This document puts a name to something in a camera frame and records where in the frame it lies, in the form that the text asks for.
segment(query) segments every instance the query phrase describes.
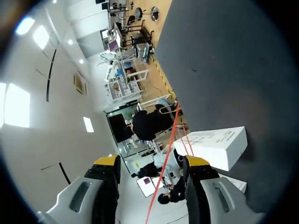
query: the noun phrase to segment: white wall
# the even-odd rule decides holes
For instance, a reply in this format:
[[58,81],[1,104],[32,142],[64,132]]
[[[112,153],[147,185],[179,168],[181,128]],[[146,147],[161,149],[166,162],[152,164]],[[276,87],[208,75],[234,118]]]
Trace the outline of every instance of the white wall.
[[66,13],[77,38],[109,28],[108,12],[95,0],[79,1],[68,7]]
[[[89,79],[89,65],[77,43],[77,37],[74,33],[71,23],[67,20],[66,7],[63,0],[58,0],[56,4],[52,1],[45,2],[45,12],[50,21],[50,25],[56,34],[60,44],[65,49],[69,58],[72,59],[74,66],[78,68],[81,74]],[[68,40],[72,40],[73,44],[69,45]],[[79,60],[83,59],[84,64],[80,64]]]
[[[116,145],[106,117],[94,113],[91,98],[76,91],[73,74],[78,68],[61,46],[53,63],[49,102],[46,102],[48,74],[55,48],[47,43],[44,52],[49,59],[33,41],[33,32],[39,25],[52,33],[44,9],[34,18],[36,22],[31,30],[15,37],[6,68],[2,71],[2,82],[14,83],[30,94],[30,127],[4,124],[0,141],[16,187],[36,212],[53,206],[57,191],[67,185],[59,171],[59,162],[73,181],[85,174],[99,157],[116,152]],[[91,119],[94,133],[86,132],[83,116]],[[49,170],[41,171],[51,165]]]
[[88,58],[88,62],[90,64],[90,89],[92,92],[93,106],[94,109],[99,112],[104,111],[110,106],[110,97],[108,96],[109,93],[105,88],[104,81],[108,71],[108,64],[103,63],[97,66],[97,63],[100,61],[101,59],[98,57],[98,55]]

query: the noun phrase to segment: red cable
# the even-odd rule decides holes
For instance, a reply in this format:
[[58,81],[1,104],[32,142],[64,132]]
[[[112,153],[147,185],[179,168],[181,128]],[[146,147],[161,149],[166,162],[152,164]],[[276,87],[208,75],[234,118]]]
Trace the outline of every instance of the red cable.
[[185,132],[185,136],[186,136],[186,138],[187,138],[187,141],[188,141],[188,143],[189,143],[189,146],[190,146],[190,149],[191,149],[192,155],[194,156],[194,153],[193,153],[193,150],[192,150],[192,147],[191,147],[191,144],[190,144],[190,142],[189,142],[188,135],[187,135],[187,133],[186,133],[186,130],[185,130],[185,127],[184,127],[184,126],[183,126],[183,130],[184,130],[184,132]]
[[189,155],[188,150],[187,150],[187,147],[186,147],[186,145],[184,144],[184,141],[183,141],[183,139],[182,139],[181,132],[179,132],[179,128],[178,128],[178,136],[179,136],[179,138],[182,140],[182,144],[183,144],[183,146],[184,146],[184,148],[185,148],[185,150],[186,150],[187,155]]
[[159,187],[159,184],[161,182],[161,179],[162,179],[162,176],[163,176],[163,173],[164,173],[164,170],[165,170],[165,166],[167,164],[167,160],[168,160],[168,157],[169,157],[169,154],[170,154],[170,151],[171,151],[171,146],[172,146],[172,142],[173,142],[173,138],[174,138],[174,134],[175,134],[175,130],[176,130],[176,125],[177,125],[177,120],[178,120],[178,111],[179,111],[179,103],[178,103],[178,106],[177,106],[176,117],[175,117],[174,122],[173,122],[173,128],[172,128],[172,132],[171,132],[171,137],[170,137],[168,151],[167,151],[166,158],[165,158],[162,170],[161,170],[161,174],[160,174],[160,177],[159,177],[159,180],[158,180],[158,184],[156,186],[154,195],[153,195],[153,197],[151,199],[151,202],[150,202],[150,205],[149,205],[149,210],[148,210],[148,214],[147,214],[147,217],[146,217],[145,224],[148,223],[148,220],[149,220],[149,217],[150,217],[151,207],[153,206],[156,194],[158,192],[158,187]]

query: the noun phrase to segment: white cardboard box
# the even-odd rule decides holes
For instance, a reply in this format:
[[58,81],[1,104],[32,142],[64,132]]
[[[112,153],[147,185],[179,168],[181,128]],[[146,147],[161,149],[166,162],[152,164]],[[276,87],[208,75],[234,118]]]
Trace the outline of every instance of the white cardboard box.
[[[229,171],[247,147],[245,127],[191,132],[188,139],[194,156],[205,159],[212,167]],[[182,138],[189,155],[192,155],[186,136]],[[173,142],[178,154],[187,155],[182,140]]]

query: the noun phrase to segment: computer monitor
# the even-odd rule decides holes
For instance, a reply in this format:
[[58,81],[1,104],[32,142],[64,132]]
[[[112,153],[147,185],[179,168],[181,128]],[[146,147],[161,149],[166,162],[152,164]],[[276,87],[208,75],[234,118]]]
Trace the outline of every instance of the computer monitor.
[[117,44],[117,41],[114,40],[114,41],[111,41],[109,44],[108,44],[108,48],[109,48],[109,51],[116,51],[119,46]]

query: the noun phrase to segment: yellow black tape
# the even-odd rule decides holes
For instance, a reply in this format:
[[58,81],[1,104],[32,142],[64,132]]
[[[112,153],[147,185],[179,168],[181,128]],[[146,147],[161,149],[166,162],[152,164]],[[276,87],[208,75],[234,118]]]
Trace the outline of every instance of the yellow black tape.
[[162,78],[162,80],[163,80],[163,83],[164,83],[164,85],[165,85],[167,91],[171,94],[171,97],[172,97],[172,95],[174,94],[174,92],[173,92],[173,91],[170,91],[170,89],[168,88],[168,86],[167,86],[167,84],[166,84],[166,82],[165,82],[165,79],[164,79],[164,77],[163,77],[163,75],[162,75],[162,72],[160,71],[160,68],[159,68],[159,66],[158,66],[158,64],[157,64],[157,61],[156,61],[156,59],[153,57],[153,55],[151,56],[151,60],[153,61],[155,67],[157,68],[157,70],[158,70],[158,72],[159,72],[159,74],[160,74],[160,76],[161,76],[161,78]]

